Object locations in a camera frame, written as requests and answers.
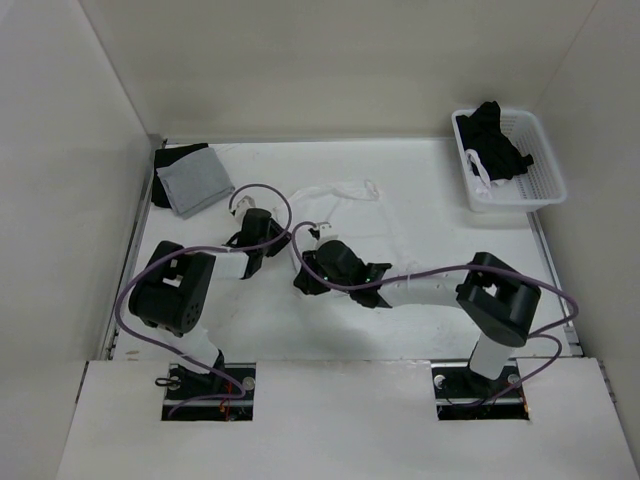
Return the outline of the white tank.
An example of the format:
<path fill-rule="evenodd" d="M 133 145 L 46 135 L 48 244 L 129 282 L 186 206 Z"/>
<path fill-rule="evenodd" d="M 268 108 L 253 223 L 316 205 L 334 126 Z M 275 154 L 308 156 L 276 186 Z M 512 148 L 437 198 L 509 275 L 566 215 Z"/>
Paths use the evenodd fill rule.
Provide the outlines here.
<path fill-rule="evenodd" d="M 465 151 L 465 157 L 475 180 L 475 192 L 485 198 L 492 198 L 492 191 L 506 183 L 505 179 L 492 180 L 488 170 L 483 165 L 478 153 L 473 149 Z"/>
<path fill-rule="evenodd" d="M 366 263 L 390 263 L 401 272 L 417 264 L 397 212 L 370 180 L 303 188 L 288 202 L 293 225 L 330 224 L 333 234 Z"/>

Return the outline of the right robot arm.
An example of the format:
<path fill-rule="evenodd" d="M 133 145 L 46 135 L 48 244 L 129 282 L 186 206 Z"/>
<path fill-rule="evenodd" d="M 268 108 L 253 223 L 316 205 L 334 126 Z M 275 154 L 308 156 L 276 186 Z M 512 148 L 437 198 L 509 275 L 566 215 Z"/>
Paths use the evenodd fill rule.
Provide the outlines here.
<path fill-rule="evenodd" d="M 464 370 L 473 394 L 489 394 L 500 383 L 514 350 L 525 346 L 541 297 L 540 288 L 487 252 L 463 269 L 434 275 L 402 273 L 390 263 L 366 263 L 340 240 L 293 252 L 300 262 L 294 286 L 305 295 L 336 290 L 369 309 L 406 305 L 451 307 L 464 311 L 480 336 Z"/>

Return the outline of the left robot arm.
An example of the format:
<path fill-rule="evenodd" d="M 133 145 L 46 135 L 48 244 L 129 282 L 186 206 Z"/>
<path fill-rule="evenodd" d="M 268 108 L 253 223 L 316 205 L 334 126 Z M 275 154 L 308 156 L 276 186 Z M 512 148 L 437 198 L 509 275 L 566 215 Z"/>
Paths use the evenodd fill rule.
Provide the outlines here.
<path fill-rule="evenodd" d="M 237 206 L 231 211 L 240 225 L 222 248 L 189 249 L 160 242 L 128 300 L 129 312 L 151 328 L 162 331 L 151 342 L 182 357 L 190 366 L 179 375 L 206 399 L 221 393 L 230 377 L 223 354 L 198 327 L 213 280 L 247 280 L 263 260 L 278 254 L 291 234 L 262 208 Z"/>

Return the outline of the folded grey tank top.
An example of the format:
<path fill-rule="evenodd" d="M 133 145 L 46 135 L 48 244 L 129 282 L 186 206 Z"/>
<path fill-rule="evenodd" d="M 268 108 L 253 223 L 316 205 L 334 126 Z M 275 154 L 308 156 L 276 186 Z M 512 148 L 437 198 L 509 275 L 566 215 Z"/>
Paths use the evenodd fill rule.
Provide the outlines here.
<path fill-rule="evenodd" d="M 188 219 L 234 191 L 215 150 L 205 147 L 158 169 L 159 180 L 172 211 Z"/>

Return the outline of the folded black tank top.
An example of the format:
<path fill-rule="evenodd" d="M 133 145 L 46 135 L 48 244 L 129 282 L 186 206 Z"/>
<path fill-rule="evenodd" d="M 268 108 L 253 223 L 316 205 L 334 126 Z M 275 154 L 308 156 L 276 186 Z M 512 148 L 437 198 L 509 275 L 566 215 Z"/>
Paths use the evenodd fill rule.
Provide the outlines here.
<path fill-rule="evenodd" d="M 155 151 L 153 163 L 153 180 L 151 190 L 151 202 L 158 208 L 170 209 L 171 205 L 164 187 L 160 181 L 158 171 L 173 165 L 188 154 L 207 148 L 206 143 L 197 143 L 174 148 L 162 148 Z"/>

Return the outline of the white tank top in basket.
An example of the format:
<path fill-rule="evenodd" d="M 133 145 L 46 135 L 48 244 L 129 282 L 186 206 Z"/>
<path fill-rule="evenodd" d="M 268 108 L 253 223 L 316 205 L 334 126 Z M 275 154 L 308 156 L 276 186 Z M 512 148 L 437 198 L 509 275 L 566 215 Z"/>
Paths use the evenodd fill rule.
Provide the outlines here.
<path fill-rule="evenodd" d="M 475 192 L 485 198 L 492 198 L 492 191 L 506 183 L 505 179 L 492 180 L 488 170 L 483 165 L 478 153 L 473 149 L 465 151 L 465 157 L 475 180 Z"/>

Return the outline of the crumpled black tank top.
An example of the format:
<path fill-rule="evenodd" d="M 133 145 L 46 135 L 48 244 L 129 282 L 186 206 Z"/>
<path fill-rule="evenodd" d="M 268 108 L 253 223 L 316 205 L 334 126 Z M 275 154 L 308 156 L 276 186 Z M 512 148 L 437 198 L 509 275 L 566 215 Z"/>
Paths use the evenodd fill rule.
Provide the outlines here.
<path fill-rule="evenodd" d="M 512 180 L 534 164 L 531 154 L 522 155 L 502 133 L 501 107 L 486 101 L 471 115 L 457 115 L 456 125 L 465 150 L 473 150 L 491 181 Z"/>

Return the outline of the white plastic basket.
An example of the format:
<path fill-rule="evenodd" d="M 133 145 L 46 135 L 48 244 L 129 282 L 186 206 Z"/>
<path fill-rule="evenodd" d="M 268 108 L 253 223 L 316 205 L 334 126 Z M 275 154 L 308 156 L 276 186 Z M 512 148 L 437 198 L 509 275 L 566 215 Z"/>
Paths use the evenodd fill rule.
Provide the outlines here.
<path fill-rule="evenodd" d="M 526 110 L 503 109 L 500 129 L 521 154 L 532 156 L 533 164 L 525 174 L 500 186 L 485 188 L 480 178 L 473 174 L 456 121 L 457 117 L 473 112 L 473 109 L 459 109 L 451 114 L 462 178 L 472 211 L 529 213 L 566 200 L 565 182 L 544 129 L 538 118 Z"/>

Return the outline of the left metal table rail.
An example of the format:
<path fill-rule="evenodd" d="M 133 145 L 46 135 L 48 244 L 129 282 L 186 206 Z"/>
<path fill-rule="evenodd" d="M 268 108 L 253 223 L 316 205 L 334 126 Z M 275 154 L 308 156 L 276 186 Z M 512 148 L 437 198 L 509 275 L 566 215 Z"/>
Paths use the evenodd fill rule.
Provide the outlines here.
<path fill-rule="evenodd" d="M 115 342 L 114 338 L 117 336 L 117 325 L 114 314 L 116 301 L 122 289 L 131 278 L 135 268 L 140 242 L 150 209 L 155 151 L 162 149 L 166 144 L 166 138 L 157 133 L 149 134 L 147 138 L 150 144 L 150 153 L 146 161 L 140 193 L 136 196 L 137 203 L 135 204 L 134 216 L 130 224 L 125 228 L 126 243 L 124 244 L 124 256 L 117 271 L 115 290 L 111 302 L 102 319 L 93 360 L 110 359 L 110 351 Z"/>

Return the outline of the metal table rail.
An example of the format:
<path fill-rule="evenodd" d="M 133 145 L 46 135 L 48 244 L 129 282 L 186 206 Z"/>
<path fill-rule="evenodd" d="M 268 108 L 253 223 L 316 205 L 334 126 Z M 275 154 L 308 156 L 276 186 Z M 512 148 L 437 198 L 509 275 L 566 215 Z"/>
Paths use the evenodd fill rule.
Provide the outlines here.
<path fill-rule="evenodd" d="M 554 287 L 562 290 L 563 285 L 558 275 L 558 271 L 551 253 L 549 243 L 544 233 L 541 220 L 536 212 L 530 212 L 527 214 L 530 229 L 533 233 L 539 255 L 541 257 L 545 272 L 549 278 L 549 283 Z M 564 324 L 561 327 L 563 334 L 554 333 L 559 339 L 566 342 L 566 349 L 564 350 L 566 356 L 571 357 L 583 357 L 584 351 L 579 340 L 578 333 L 575 329 L 575 325 L 572 321 Z"/>
<path fill-rule="evenodd" d="M 166 138 L 157 133 L 149 134 L 147 138 L 150 144 L 150 153 L 146 161 L 140 193 L 136 196 L 137 203 L 135 204 L 134 216 L 130 224 L 125 228 L 126 243 L 124 244 L 124 256 L 117 271 L 115 290 L 111 302 L 102 319 L 93 360 L 110 359 L 110 351 L 115 342 L 114 338 L 117 336 L 117 325 L 114 314 L 116 301 L 122 289 L 131 278 L 135 268 L 140 242 L 150 209 L 155 151 L 162 149 L 166 144 Z"/>

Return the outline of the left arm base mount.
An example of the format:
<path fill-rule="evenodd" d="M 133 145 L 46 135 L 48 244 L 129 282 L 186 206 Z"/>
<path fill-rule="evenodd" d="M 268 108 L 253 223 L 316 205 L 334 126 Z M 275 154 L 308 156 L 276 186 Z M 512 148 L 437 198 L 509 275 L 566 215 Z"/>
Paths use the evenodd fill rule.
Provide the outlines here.
<path fill-rule="evenodd" d="M 252 421 L 257 369 L 255 363 L 227 364 L 225 372 L 240 382 L 246 394 L 239 399 L 239 390 L 231 382 L 212 374 L 197 374 L 179 364 L 171 364 L 164 377 L 155 385 L 164 390 L 161 419 L 175 422 L 243 422 Z"/>

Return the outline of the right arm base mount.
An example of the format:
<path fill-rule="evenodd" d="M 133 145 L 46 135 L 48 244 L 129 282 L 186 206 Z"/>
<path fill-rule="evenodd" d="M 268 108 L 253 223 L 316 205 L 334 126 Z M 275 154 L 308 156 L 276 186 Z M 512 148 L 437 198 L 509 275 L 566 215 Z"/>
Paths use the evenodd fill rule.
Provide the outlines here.
<path fill-rule="evenodd" d="M 496 380 L 470 370 L 465 362 L 432 363 L 436 414 L 441 421 L 529 420 L 528 404 L 515 361 Z"/>

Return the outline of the right metal table rail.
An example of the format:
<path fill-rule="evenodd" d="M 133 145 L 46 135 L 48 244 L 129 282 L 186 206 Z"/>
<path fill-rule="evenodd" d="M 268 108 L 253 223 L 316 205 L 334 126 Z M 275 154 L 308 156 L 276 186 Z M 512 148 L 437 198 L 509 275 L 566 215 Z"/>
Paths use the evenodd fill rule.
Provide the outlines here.
<path fill-rule="evenodd" d="M 558 271 L 551 253 L 549 243 L 544 233 L 541 220 L 536 212 L 530 212 L 527 214 L 530 229 L 533 233 L 539 255 L 541 257 L 545 272 L 549 278 L 549 283 L 554 287 L 562 290 L 563 285 L 558 275 Z M 566 349 L 564 350 L 566 356 L 571 357 L 583 357 L 584 351 L 579 340 L 578 333 L 575 329 L 575 325 L 572 321 L 564 324 L 561 327 L 563 334 L 554 333 L 559 339 L 566 342 Z"/>

